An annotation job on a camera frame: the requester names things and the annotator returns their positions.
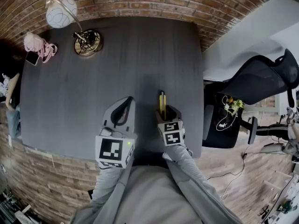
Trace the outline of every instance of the person in black shirt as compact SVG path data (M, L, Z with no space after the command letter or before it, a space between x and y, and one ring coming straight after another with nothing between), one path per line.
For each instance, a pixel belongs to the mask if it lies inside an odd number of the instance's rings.
M5 101L8 110L6 112L9 135L12 138L21 135L20 124L20 89L22 61L17 61L9 45L0 40L0 102Z

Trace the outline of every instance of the white lamp shade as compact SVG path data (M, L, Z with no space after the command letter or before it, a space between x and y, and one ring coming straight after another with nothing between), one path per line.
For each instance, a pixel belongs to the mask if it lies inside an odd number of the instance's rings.
M73 14L77 15L77 4L74 0L60 0ZM47 22L53 28L64 28L71 24L74 18L60 5L54 2L47 10Z

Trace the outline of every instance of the pink yarn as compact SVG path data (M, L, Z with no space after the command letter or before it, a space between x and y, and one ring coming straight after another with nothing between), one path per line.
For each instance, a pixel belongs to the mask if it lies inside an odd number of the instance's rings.
M24 46L26 51L37 52L43 63L46 63L57 52L57 46L48 44L45 39L31 32L26 34Z

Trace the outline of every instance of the desk lamp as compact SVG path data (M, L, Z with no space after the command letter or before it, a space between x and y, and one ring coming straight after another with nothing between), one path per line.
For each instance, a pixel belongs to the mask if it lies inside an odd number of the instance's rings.
M80 31L75 32L75 52L81 56L90 56L103 46L101 35L92 29L83 31L77 15L77 4L74 0L46 0L47 23L53 28L64 28L76 21Z

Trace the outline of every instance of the brick wall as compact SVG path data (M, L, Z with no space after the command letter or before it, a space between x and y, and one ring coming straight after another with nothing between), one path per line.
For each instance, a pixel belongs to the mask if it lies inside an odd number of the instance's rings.
M194 22L203 50L267 0L75 0L78 19L112 16L151 16ZM45 0L0 0L0 38L17 46L24 34L51 27Z

